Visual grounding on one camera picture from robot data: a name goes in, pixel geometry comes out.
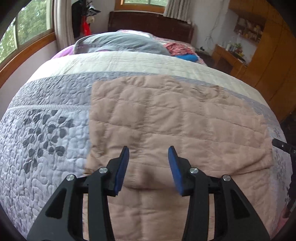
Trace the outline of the window above headboard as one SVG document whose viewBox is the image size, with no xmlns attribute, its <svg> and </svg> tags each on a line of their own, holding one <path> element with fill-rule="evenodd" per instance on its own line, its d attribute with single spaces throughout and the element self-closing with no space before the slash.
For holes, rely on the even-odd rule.
<svg viewBox="0 0 296 241">
<path fill-rule="evenodd" d="M 163 14 L 168 1 L 115 1 L 115 11 L 147 11 L 152 13 Z"/>
</svg>

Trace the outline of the blue folded cloth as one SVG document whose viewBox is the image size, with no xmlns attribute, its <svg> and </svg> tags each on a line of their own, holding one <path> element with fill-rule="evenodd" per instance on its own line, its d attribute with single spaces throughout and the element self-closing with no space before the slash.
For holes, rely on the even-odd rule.
<svg viewBox="0 0 296 241">
<path fill-rule="evenodd" d="M 183 59 L 190 62 L 198 62 L 199 57 L 194 54 L 176 55 L 176 58 Z"/>
</svg>

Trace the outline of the dark wooden headboard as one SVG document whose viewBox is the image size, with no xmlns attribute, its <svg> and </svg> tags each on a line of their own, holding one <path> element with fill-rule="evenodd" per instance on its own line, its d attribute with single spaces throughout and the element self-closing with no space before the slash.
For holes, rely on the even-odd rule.
<svg viewBox="0 0 296 241">
<path fill-rule="evenodd" d="M 160 38 L 190 44 L 193 38 L 194 26 L 156 13 L 111 11 L 109 13 L 108 31 L 115 32 L 118 30 L 142 31 Z"/>
</svg>

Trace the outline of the white side curtain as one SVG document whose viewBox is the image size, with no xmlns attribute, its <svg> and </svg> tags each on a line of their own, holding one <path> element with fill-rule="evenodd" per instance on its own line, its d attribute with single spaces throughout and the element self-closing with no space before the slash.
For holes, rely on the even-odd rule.
<svg viewBox="0 0 296 241">
<path fill-rule="evenodd" d="M 71 1 L 54 1 L 54 30 L 59 50 L 74 44 Z"/>
</svg>

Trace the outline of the wooden wardrobe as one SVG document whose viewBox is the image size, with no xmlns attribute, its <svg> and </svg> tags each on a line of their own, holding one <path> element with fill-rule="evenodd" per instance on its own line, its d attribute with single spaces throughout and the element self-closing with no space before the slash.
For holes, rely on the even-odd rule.
<svg viewBox="0 0 296 241">
<path fill-rule="evenodd" d="M 268 1 L 230 1 L 237 15 L 264 23 L 242 81 L 257 89 L 279 121 L 295 110 L 295 36 Z"/>
</svg>

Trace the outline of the red patterned cloth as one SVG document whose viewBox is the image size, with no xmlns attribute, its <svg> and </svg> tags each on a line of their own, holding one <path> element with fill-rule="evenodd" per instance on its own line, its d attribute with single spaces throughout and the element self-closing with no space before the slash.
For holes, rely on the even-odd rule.
<svg viewBox="0 0 296 241">
<path fill-rule="evenodd" d="M 171 56 L 197 55 L 194 47 L 184 43 L 168 42 L 164 44 L 164 47 Z"/>
</svg>

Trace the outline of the large side window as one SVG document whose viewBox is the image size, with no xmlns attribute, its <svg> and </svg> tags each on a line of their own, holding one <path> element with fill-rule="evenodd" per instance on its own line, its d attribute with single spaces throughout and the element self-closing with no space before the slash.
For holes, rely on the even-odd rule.
<svg viewBox="0 0 296 241">
<path fill-rule="evenodd" d="M 53 1 L 29 1 L 1 37 L 1 86 L 32 55 L 56 40 Z"/>
</svg>

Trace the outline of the wooden desk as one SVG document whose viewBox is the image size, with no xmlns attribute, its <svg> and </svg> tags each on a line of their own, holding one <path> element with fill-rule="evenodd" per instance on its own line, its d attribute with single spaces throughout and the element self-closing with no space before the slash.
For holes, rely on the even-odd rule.
<svg viewBox="0 0 296 241">
<path fill-rule="evenodd" d="M 247 64 L 241 61 L 234 52 L 229 52 L 220 45 L 215 45 L 212 53 L 213 68 L 237 79 L 241 79 L 246 72 Z"/>
</svg>

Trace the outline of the grey quilted bedspread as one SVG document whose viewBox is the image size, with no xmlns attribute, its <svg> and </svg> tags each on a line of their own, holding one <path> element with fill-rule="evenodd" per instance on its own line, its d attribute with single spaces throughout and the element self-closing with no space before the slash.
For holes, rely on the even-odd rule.
<svg viewBox="0 0 296 241">
<path fill-rule="evenodd" d="M 28 236 L 67 175 L 88 175 L 93 83 L 147 75 L 219 86 L 264 116 L 271 143 L 274 138 L 285 140 L 257 90 L 205 65 L 141 52 L 84 53 L 49 60 L 20 88 L 1 119 L 1 207 L 22 237 Z M 289 154 L 273 146 L 272 154 L 271 187 L 281 213 L 289 201 L 292 162 Z"/>
</svg>

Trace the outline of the dark nightstand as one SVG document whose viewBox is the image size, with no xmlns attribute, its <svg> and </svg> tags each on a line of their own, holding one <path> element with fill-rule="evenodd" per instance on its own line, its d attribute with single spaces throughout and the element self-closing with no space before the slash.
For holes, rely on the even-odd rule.
<svg viewBox="0 0 296 241">
<path fill-rule="evenodd" d="M 205 62 L 205 64 L 208 66 L 208 67 L 213 67 L 214 66 L 214 59 L 211 57 L 211 55 L 206 52 L 203 48 L 202 49 L 195 49 L 195 52 L 196 54 L 201 58 L 203 59 L 203 61 Z"/>
</svg>

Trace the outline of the grey pillow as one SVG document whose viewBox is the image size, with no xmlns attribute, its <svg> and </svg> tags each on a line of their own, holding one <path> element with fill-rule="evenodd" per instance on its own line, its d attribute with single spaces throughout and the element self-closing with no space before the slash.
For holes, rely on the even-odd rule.
<svg viewBox="0 0 296 241">
<path fill-rule="evenodd" d="M 151 37 L 124 32 L 89 35 L 79 39 L 73 47 L 73 54 L 102 51 L 143 52 L 170 56 L 169 51 Z"/>
</svg>

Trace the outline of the grey striped curtain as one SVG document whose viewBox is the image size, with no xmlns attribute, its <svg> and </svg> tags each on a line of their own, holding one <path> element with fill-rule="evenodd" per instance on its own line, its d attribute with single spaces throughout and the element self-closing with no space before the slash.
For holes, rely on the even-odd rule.
<svg viewBox="0 0 296 241">
<path fill-rule="evenodd" d="M 190 3 L 190 0 L 168 0 L 163 16 L 186 22 Z"/>
</svg>

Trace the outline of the beige quilted jacket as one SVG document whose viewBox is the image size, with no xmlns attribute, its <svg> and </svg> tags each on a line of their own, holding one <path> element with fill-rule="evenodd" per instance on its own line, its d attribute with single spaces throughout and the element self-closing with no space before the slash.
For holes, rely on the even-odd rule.
<svg viewBox="0 0 296 241">
<path fill-rule="evenodd" d="M 274 165 L 264 116 L 219 86 L 168 75 L 120 77 L 93 83 L 89 112 L 91 174 L 129 148 L 124 184 L 109 199 L 116 240 L 180 240 L 188 212 L 168 162 L 168 149 L 213 177 L 228 174 L 267 231 L 280 208 L 271 187 Z"/>
</svg>

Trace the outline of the wooden wall shelf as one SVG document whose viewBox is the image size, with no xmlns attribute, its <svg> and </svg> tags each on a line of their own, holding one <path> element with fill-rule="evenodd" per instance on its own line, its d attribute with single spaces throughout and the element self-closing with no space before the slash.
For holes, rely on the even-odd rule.
<svg viewBox="0 0 296 241">
<path fill-rule="evenodd" d="M 255 16 L 246 19 L 239 16 L 234 27 L 234 33 L 258 45 L 263 35 L 265 23 L 266 20 L 261 17 Z"/>
</svg>

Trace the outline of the coat rack with clothes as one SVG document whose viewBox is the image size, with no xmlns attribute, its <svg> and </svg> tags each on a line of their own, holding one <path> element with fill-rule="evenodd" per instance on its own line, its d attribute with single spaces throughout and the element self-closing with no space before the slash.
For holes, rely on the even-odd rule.
<svg viewBox="0 0 296 241">
<path fill-rule="evenodd" d="M 93 6 L 92 1 L 74 1 L 71 4 L 72 28 L 74 38 L 91 35 L 90 24 L 101 11 Z"/>
</svg>

